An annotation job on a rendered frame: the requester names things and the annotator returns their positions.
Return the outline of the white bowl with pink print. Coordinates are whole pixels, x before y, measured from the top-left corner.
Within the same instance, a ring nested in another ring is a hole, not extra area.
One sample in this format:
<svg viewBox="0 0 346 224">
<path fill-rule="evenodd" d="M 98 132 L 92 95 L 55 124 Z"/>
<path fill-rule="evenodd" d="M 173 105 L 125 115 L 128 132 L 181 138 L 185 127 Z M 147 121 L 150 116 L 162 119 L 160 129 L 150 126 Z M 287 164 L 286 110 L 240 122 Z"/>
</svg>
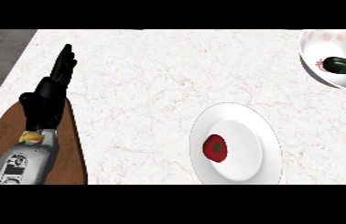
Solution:
<svg viewBox="0 0 346 224">
<path fill-rule="evenodd" d="M 346 29 L 304 29 L 298 49 L 311 77 L 327 86 L 346 90 L 346 74 L 332 73 L 323 67 L 329 57 L 346 58 Z"/>
</svg>

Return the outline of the brown wooden board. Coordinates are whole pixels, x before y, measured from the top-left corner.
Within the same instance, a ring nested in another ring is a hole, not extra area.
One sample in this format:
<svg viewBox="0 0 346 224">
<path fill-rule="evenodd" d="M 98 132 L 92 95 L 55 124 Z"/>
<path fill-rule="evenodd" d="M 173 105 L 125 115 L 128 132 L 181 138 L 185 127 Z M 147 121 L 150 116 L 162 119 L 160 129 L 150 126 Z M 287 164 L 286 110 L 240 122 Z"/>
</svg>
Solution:
<svg viewBox="0 0 346 224">
<path fill-rule="evenodd" d="M 17 102 L 0 117 L 0 156 L 20 143 L 26 128 L 24 108 Z M 62 120 L 57 128 L 60 151 L 46 185 L 86 185 L 88 167 L 80 145 L 71 102 L 65 100 Z"/>
</svg>

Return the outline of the red tomato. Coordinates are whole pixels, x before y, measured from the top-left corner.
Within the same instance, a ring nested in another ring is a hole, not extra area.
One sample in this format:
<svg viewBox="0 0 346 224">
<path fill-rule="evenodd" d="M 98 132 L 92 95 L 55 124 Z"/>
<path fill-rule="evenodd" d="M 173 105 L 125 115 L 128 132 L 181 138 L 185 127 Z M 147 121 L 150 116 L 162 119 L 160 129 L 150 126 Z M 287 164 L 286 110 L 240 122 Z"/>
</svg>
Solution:
<svg viewBox="0 0 346 224">
<path fill-rule="evenodd" d="M 212 134 L 203 143 L 204 156 L 221 163 L 228 157 L 228 144 L 224 137 L 219 134 Z"/>
</svg>

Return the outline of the dark green vegetable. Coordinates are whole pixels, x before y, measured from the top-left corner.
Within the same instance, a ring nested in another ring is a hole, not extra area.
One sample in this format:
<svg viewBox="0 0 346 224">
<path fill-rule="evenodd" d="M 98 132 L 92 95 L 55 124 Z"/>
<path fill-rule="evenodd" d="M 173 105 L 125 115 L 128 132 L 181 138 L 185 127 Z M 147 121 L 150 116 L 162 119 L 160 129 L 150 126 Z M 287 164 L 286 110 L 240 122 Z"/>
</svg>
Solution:
<svg viewBox="0 0 346 224">
<path fill-rule="evenodd" d="M 323 61 L 324 69 L 336 74 L 346 74 L 346 59 L 339 57 L 329 57 Z"/>
</svg>

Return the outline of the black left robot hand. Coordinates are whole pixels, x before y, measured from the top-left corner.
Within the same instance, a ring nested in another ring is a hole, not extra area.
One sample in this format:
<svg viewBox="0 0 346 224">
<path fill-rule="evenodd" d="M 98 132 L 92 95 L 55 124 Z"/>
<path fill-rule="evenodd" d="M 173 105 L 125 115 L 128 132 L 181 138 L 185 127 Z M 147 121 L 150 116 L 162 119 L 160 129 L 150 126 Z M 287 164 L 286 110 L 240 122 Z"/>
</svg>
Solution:
<svg viewBox="0 0 346 224">
<path fill-rule="evenodd" d="M 76 64 L 71 44 L 67 44 L 57 57 L 51 75 L 40 80 L 36 90 L 23 93 L 20 97 L 27 131 L 55 129 L 61 123 Z"/>
</svg>

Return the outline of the white round plate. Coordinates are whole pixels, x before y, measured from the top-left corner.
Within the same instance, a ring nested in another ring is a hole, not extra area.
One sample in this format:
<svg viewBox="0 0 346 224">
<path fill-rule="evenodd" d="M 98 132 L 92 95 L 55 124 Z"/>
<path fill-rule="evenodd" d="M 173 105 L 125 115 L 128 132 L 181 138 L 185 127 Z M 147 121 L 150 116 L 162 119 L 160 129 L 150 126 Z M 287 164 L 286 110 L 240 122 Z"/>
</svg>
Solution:
<svg viewBox="0 0 346 224">
<path fill-rule="evenodd" d="M 225 141 L 222 162 L 203 153 L 213 135 Z M 277 184 L 283 174 L 283 153 L 275 131 L 261 114 L 240 103 L 218 103 L 200 114 L 190 137 L 190 153 L 203 184 Z"/>
</svg>

